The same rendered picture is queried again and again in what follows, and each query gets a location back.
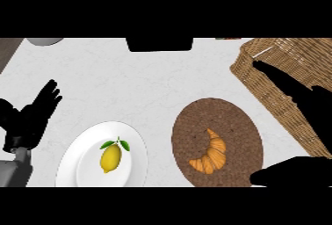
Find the white oval plate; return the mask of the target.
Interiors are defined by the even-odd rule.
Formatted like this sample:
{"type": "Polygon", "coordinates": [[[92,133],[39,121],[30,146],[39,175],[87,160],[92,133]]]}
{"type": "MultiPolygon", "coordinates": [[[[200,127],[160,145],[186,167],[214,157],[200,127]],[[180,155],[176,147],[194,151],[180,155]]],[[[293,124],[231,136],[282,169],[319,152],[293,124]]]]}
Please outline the white oval plate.
{"type": "Polygon", "coordinates": [[[144,186],[148,172],[145,141],[135,128],[120,121],[90,127],[77,137],[59,163],[56,187],[130,187],[144,186]],[[117,168],[102,168],[104,143],[126,141],[130,150],[118,143],[121,159],[117,168]]]}

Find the brown wicker basket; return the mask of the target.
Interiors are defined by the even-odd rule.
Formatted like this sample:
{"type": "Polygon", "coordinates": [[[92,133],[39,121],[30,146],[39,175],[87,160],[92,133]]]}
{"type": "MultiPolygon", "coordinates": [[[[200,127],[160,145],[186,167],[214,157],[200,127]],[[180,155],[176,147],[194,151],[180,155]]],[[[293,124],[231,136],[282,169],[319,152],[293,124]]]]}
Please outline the brown wicker basket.
{"type": "Polygon", "coordinates": [[[256,38],[231,72],[309,155],[332,158],[332,39],[256,38]]]}

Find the grey round bowl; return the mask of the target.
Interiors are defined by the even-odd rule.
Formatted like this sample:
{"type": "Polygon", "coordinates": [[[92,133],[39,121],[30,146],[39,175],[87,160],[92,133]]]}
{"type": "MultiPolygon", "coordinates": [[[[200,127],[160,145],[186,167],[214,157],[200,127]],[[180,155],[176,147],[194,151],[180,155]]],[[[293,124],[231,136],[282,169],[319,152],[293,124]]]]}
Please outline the grey round bowl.
{"type": "Polygon", "coordinates": [[[51,46],[62,41],[62,38],[28,38],[28,42],[36,46],[51,46]]]}

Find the dark brown panel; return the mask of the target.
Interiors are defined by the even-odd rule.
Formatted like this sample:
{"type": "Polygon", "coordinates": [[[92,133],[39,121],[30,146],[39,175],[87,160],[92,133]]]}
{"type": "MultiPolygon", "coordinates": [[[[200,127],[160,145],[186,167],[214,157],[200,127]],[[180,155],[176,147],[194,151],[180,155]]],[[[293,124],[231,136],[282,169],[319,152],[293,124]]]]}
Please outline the dark brown panel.
{"type": "Polygon", "coordinates": [[[0,73],[6,68],[23,40],[23,38],[0,38],[0,73]]]}

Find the black box appliance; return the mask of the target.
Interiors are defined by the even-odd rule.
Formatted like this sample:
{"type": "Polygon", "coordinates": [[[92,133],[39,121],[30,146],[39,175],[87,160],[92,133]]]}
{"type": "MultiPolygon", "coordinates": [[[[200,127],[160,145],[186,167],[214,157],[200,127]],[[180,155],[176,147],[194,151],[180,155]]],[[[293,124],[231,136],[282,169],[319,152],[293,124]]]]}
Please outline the black box appliance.
{"type": "Polygon", "coordinates": [[[132,52],[189,51],[192,38],[127,38],[127,46],[132,52]]]}

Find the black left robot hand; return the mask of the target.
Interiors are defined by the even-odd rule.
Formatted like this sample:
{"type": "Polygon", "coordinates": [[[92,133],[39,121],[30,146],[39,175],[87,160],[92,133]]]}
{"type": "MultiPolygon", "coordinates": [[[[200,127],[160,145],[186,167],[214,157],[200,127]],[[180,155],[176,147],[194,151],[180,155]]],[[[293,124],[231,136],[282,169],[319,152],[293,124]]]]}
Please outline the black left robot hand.
{"type": "Polygon", "coordinates": [[[3,151],[11,153],[14,148],[33,149],[42,140],[51,116],[56,110],[62,96],[58,82],[51,79],[34,102],[23,110],[0,98],[0,128],[6,131],[3,151]]]}

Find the brown round woven placemat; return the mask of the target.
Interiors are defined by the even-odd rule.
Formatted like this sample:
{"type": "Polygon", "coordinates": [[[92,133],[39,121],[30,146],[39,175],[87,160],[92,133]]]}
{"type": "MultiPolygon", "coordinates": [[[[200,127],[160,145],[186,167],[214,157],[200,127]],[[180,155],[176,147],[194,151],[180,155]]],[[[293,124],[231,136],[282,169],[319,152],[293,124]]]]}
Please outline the brown round woven placemat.
{"type": "Polygon", "coordinates": [[[172,135],[179,169],[195,186],[248,187],[263,168],[263,140],[244,110],[219,98],[192,102],[172,135]]]}

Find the golden croissant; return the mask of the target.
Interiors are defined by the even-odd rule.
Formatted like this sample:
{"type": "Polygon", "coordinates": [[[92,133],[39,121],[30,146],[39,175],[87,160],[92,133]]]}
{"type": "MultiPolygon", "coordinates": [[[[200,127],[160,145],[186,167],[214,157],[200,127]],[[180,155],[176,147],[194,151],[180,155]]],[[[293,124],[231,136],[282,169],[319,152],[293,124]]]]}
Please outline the golden croissant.
{"type": "Polygon", "coordinates": [[[211,175],[226,164],[226,142],[210,128],[207,132],[210,135],[207,153],[201,158],[191,159],[188,163],[198,172],[211,175]]]}

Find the yellow lemon with leaves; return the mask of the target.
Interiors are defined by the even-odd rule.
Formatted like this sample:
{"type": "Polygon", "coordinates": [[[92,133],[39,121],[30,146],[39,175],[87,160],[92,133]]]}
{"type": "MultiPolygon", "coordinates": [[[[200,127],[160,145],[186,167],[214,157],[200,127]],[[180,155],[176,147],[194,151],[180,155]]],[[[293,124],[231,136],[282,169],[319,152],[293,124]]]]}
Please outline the yellow lemon with leaves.
{"type": "Polygon", "coordinates": [[[118,168],[123,160],[123,150],[130,151],[130,144],[126,140],[117,139],[115,141],[107,141],[101,149],[104,150],[101,167],[104,173],[108,173],[118,168]]]}

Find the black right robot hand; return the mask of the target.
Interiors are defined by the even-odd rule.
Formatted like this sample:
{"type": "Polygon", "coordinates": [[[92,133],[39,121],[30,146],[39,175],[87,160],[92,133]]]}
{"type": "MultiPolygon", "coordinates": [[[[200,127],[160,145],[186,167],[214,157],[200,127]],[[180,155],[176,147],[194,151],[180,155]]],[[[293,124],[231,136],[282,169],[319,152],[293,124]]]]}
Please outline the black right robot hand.
{"type": "MultiPolygon", "coordinates": [[[[285,72],[262,61],[253,66],[267,75],[273,84],[306,117],[316,135],[332,154],[332,91],[322,86],[307,88],[285,72]]],[[[251,183],[267,187],[332,186],[332,159],[325,156],[296,156],[251,174],[251,183]]]]}

